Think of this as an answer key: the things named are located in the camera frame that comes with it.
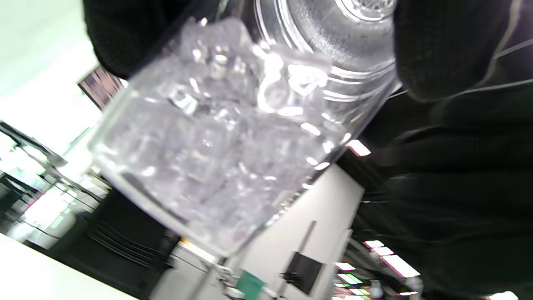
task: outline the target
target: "fluorescent light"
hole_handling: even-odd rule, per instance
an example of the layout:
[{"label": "fluorescent light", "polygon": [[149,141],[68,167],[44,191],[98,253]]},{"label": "fluorescent light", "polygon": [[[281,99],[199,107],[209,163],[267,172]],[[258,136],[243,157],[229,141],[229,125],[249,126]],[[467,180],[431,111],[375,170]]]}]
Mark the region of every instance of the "fluorescent light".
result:
[{"label": "fluorescent light", "polygon": [[370,154],[370,150],[357,139],[351,140],[348,143],[348,147],[352,149],[352,151],[357,154],[357,156],[366,156]]},{"label": "fluorescent light", "polygon": [[352,274],[346,274],[346,276],[350,277],[353,281],[355,281],[357,284],[359,283],[363,283],[361,280],[359,280],[359,278],[355,277],[354,275]]},{"label": "fluorescent light", "polygon": [[361,292],[360,290],[358,289],[350,289],[350,292],[356,294],[356,295],[364,295],[363,292]]},{"label": "fluorescent light", "polygon": [[382,256],[381,259],[389,265],[396,273],[400,276],[408,278],[419,276],[418,273],[413,267],[411,267],[405,260],[401,259],[398,255],[388,255]]},{"label": "fluorescent light", "polygon": [[405,293],[399,293],[398,296],[410,296],[410,295],[416,295],[418,294],[417,291],[407,291]]},{"label": "fluorescent light", "polygon": [[489,297],[489,300],[518,300],[518,297],[511,291],[494,294]]},{"label": "fluorescent light", "polygon": [[356,269],[352,265],[350,265],[349,263],[335,263],[335,265],[339,269],[344,270],[344,271],[352,271],[352,270]]},{"label": "fluorescent light", "polygon": [[322,147],[324,148],[324,153],[329,154],[335,148],[335,145],[332,141],[327,140],[325,143],[322,144]]},{"label": "fluorescent light", "polygon": [[352,138],[351,134],[349,134],[349,133],[345,134],[344,137],[341,140],[341,144],[343,144],[343,145],[346,144],[346,142],[349,141],[351,138]]},{"label": "fluorescent light", "polygon": [[378,248],[372,249],[372,251],[376,252],[380,256],[386,256],[386,255],[394,254],[394,252],[391,249],[389,249],[388,247],[378,247]]},{"label": "fluorescent light", "polygon": [[368,248],[379,248],[385,246],[380,241],[366,241],[363,244],[365,244]]},{"label": "fluorescent light", "polygon": [[348,277],[347,274],[337,274],[342,280],[344,280],[346,283],[349,283],[351,285],[356,285],[357,281],[353,280],[352,278]]}]

